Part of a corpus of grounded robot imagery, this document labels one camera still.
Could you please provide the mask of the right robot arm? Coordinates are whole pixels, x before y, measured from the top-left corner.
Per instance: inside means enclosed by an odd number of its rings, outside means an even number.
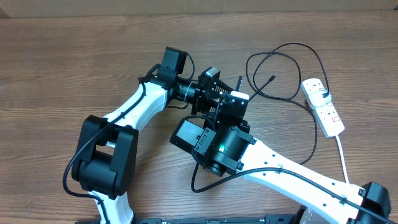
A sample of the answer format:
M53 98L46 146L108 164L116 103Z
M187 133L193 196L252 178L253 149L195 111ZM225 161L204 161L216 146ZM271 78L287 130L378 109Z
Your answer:
M204 101L204 126L181 120L170 142L191 154L198 167L229 177L201 189L212 189L243 176L263 184L307 208L300 223L314 223L317 214L327 223L390 223L391 204L387 190L370 182L362 187L333 180L266 146L249 133L243 120L247 94L220 93L219 100Z

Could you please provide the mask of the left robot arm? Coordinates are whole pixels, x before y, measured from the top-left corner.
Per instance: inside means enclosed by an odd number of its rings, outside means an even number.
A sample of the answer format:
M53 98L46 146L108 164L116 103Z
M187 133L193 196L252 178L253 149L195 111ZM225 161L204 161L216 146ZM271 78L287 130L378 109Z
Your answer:
M80 183L82 197L96 202L101 223L134 221L127 190L134 175L138 135L173 100L192 108L172 134L173 145L218 176L234 175L243 168L241 158L254 141L244 119L249 98L223 83L215 67L197 79L182 77L189 58L189 53L167 47L162 61L139 78L137 91L122 106L102 118L84 120L65 174Z

